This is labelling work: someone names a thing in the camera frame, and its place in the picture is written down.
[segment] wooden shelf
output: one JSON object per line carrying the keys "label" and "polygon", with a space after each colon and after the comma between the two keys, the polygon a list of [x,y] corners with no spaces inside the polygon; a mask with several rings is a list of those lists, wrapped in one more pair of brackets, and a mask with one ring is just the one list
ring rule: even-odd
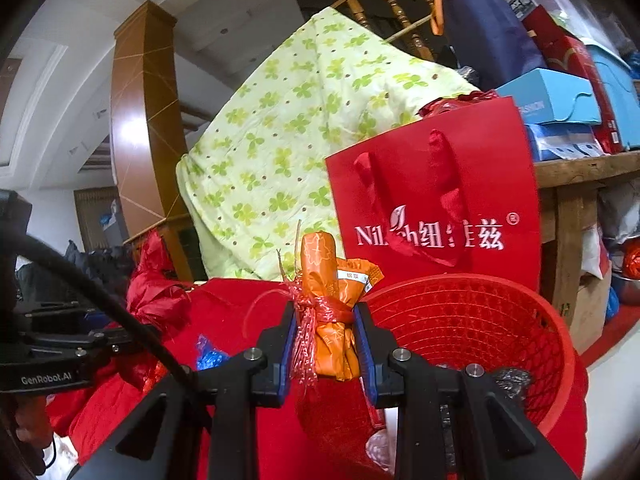
{"label": "wooden shelf", "polygon": [[534,168],[538,189],[606,180],[620,175],[626,175],[626,180],[630,180],[634,177],[631,173],[640,176],[640,152],[577,160],[550,160],[537,162]]}

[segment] metal bowl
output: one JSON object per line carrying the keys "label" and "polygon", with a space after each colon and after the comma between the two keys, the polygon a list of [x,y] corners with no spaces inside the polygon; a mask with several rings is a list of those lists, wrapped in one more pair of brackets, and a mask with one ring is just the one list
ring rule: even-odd
{"label": "metal bowl", "polygon": [[640,280],[631,280],[613,272],[611,286],[616,291],[621,304],[640,305]]}

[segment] green floral fabric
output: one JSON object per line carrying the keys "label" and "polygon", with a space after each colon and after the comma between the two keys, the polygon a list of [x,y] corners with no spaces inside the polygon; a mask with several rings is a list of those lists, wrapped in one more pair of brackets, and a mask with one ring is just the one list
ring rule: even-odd
{"label": "green floral fabric", "polygon": [[238,89],[178,164],[209,276],[277,279],[305,232],[340,231],[324,158],[476,88],[325,9]]}

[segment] turquoise storage box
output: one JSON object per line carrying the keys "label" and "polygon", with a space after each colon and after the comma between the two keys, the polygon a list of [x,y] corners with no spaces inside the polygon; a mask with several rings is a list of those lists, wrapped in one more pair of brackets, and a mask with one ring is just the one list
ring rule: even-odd
{"label": "turquoise storage box", "polygon": [[511,96],[525,124],[600,124],[600,108],[588,79],[537,68],[502,85],[499,95]]}
{"label": "turquoise storage box", "polygon": [[626,150],[640,148],[640,105],[629,65],[597,43],[584,43],[611,103],[620,143]]}

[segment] leaf logo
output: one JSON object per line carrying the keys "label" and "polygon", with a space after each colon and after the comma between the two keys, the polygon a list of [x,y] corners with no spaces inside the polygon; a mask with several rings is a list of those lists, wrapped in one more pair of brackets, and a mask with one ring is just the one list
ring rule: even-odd
{"label": "leaf logo", "polygon": [[390,231],[396,231],[404,227],[404,208],[406,205],[399,205],[391,212],[389,219]]}

